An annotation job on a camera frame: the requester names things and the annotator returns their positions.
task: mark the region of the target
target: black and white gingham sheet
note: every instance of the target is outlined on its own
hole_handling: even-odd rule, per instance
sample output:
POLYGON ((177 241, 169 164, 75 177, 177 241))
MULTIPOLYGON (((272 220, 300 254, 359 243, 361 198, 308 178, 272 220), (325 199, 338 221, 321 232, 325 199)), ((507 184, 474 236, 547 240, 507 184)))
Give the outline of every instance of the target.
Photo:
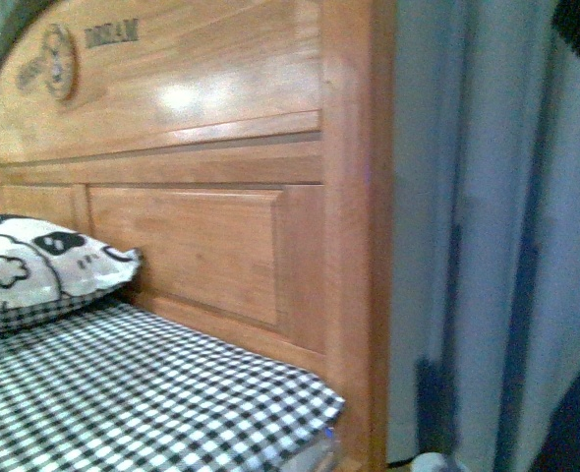
POLYGON ((311 373, 111 297, 0 336, 0 472, 275 470, 342 405, 311 373))
POLYGON ((87 295, 65 297, 61 300, 39 303, 29 307, 14 308, 0 312, 0 333, 18 331, 34 325, 51 322, 61 315, 79 310, 82 307, 103 298, 105 295, 121 288, 119 283, 106 290, 96 290, 87 295))

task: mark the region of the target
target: bed post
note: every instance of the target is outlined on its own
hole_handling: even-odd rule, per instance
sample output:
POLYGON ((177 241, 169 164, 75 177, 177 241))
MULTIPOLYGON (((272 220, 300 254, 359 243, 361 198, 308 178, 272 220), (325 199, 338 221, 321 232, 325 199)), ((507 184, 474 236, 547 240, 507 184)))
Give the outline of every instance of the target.
POLYGON ((327 371, 357 465, 385 467, 395 0, 323 1, 327 371))

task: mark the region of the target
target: arched headboard top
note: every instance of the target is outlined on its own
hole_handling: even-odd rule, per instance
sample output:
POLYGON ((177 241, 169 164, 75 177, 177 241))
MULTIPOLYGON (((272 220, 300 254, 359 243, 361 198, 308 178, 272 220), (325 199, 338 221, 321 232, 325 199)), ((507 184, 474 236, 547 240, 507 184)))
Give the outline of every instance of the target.
POLYGON ((43 10, 57 0, 28 0, 16 2, 8 21, 0 28, 0 69, 13 46, 26 28, 38 18, 43 10))

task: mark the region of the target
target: pillowcase with cartoon print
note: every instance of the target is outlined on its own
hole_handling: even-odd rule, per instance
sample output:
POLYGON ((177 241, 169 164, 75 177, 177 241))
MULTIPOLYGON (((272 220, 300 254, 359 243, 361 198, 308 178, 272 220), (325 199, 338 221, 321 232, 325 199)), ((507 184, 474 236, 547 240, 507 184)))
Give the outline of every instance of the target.
POLYGON ((0 333, 77 310, 131 281, 137 250, 121 253, 71 229, 0 215, 0 333))

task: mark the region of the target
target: curtain fold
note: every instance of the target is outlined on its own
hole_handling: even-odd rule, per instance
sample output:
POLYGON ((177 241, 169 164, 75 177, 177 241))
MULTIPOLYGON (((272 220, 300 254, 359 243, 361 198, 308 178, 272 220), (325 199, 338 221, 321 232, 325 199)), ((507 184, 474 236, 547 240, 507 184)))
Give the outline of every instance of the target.
POLYGON ((580 371, 580 62, 552 1, 398 7, 388 459, 445 447, 451 379, 456 455, 528 470, 580 371))

